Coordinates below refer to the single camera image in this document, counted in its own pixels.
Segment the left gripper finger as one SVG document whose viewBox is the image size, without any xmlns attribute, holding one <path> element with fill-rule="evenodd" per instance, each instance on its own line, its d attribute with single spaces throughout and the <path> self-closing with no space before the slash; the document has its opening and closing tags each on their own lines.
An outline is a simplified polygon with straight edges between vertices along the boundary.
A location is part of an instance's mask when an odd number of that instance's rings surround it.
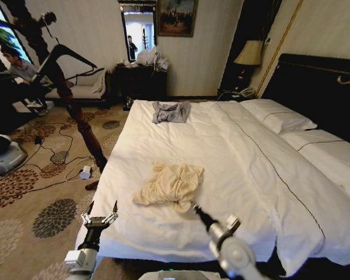
<svg viewBox="0 0 350 280">
<path fill-rule="evenodd" d="M 112 224 L 118 218 L 118 206 L 117 201 L 114 203 L 113 211 L 107 217 L 103 219 L 104 224 Z"/>
<path fill-rule="evenodd" d="M 91 223 L 89 215 L 93 209 L 93 205 L 94 205 L 94 201 L 92 201 L 88 206 L 88 208 L 80 214 L 80 217 L 82 218 L 82 222 L 84 225 Z"/>
</svg>

